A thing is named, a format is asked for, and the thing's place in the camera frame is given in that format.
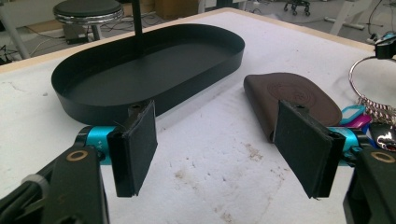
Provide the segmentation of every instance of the white table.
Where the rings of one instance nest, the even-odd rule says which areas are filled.
[[[102,168],[112,223],[345,223],[342,201],[352,169],[339,167],[329,199],[308,199],[265,140],[243,79],[299,74],[343,108],[356,99],[347,72],[372,55],[372,47],[229,8],[150,30],[183,22],[240,35],[246,41],[242,65],[156,119],[159,145],[138,197],[117,198],[111,168]],[[70,147],[85,126],[64,113],[51,87],[57,64],[71,53],[128,35],[0,66],[0,197]],[[362,70],[370,75],[384,67]]]

